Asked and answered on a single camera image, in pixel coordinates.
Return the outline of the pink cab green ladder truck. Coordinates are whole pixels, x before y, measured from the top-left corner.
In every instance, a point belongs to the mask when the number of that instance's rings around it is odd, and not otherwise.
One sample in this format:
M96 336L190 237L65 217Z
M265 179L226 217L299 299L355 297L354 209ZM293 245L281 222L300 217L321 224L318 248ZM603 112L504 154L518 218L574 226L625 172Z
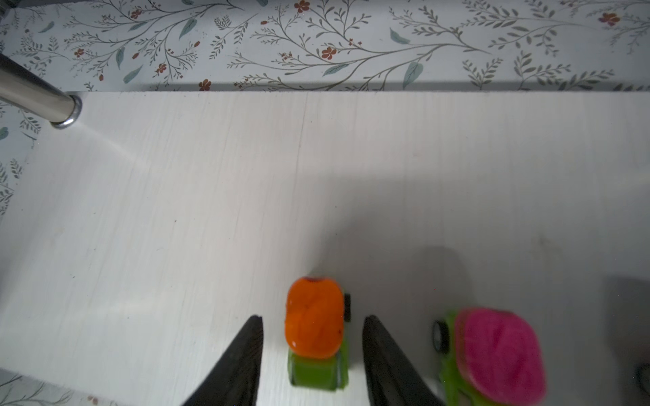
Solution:
M638 365L636 372L636 384L639 389L647 396L650 396L650 363Z

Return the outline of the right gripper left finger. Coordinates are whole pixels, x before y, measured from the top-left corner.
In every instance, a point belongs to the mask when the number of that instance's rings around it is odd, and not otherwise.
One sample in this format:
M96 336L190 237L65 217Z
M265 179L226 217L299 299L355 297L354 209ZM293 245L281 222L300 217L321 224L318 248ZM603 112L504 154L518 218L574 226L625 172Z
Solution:
M262 318L251 316L184 405L256 405L263 339Z

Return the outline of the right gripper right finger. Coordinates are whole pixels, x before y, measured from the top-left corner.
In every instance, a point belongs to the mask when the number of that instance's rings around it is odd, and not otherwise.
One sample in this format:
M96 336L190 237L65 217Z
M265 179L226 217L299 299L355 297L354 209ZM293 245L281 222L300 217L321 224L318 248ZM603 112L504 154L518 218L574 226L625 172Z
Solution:
M377 316L367 316L362 353L370 405L444 405Z

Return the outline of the pink mixer green truck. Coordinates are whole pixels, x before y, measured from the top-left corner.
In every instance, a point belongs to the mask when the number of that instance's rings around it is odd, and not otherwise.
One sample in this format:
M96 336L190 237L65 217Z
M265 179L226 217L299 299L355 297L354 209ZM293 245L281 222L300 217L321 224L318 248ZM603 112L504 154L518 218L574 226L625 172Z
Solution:
M538 336L509 311L470 307L433 323L445 404L537 405L547 392Z

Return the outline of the orange mixer green truck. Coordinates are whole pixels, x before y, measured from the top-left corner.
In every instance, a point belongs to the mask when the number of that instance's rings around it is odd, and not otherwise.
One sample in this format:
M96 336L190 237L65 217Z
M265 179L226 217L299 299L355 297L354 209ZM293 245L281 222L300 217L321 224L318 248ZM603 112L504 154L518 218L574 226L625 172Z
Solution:
M351 296L335 280L302 277L291 285L284 336L292 386L332 392L348 386L345 327L350 320Z

